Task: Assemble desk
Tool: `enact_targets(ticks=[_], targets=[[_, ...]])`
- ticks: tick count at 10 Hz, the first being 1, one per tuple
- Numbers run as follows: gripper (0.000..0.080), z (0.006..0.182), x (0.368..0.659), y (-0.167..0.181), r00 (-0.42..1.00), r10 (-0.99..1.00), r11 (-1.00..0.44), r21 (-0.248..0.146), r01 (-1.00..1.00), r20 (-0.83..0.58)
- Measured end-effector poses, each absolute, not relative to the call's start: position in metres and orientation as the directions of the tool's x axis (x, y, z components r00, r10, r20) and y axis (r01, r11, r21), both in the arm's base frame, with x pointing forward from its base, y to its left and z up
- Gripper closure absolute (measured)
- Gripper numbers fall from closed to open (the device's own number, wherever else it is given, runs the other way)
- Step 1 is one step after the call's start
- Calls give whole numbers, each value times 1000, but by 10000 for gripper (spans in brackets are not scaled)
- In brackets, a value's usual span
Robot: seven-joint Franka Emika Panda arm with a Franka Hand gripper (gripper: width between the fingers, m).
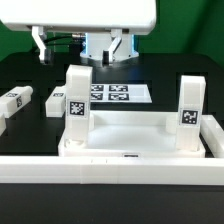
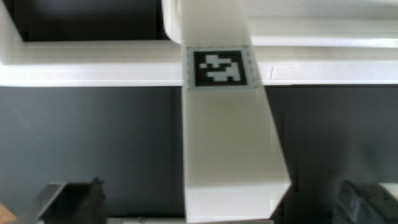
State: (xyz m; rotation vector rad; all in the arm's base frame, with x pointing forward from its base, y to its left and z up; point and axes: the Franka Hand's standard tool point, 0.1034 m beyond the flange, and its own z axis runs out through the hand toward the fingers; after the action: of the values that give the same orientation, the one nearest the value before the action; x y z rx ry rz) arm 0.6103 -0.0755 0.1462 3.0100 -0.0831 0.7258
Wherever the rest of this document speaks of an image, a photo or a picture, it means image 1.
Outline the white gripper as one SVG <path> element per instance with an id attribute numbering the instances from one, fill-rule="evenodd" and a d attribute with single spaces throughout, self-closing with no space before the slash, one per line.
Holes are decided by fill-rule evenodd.
<path id="1" fill-rule="evenodd" d="M 147 35 L 156 23 L 156 0 L 0 0 L 0 21 L 11 30 L 28 31 L 39 48 L 42 64 L 51 64 L 46 29 L 56 32 L 107 32 L 111 45 L 102 63 L 113 63 L 122 30 Z"/>

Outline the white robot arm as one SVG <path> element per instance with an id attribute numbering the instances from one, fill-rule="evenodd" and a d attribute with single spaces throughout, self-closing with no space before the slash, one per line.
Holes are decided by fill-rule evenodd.
<path id="1" fill-rule="evenodd" d="M 29 31 L 43 64 L 53 57 L 49 32 L 84 34 L 80 56 L 107 65 L 136 57 L 133 37 L 149 34 L 156 18 L 156 0 L 0 0 L 0 22 Z"/>

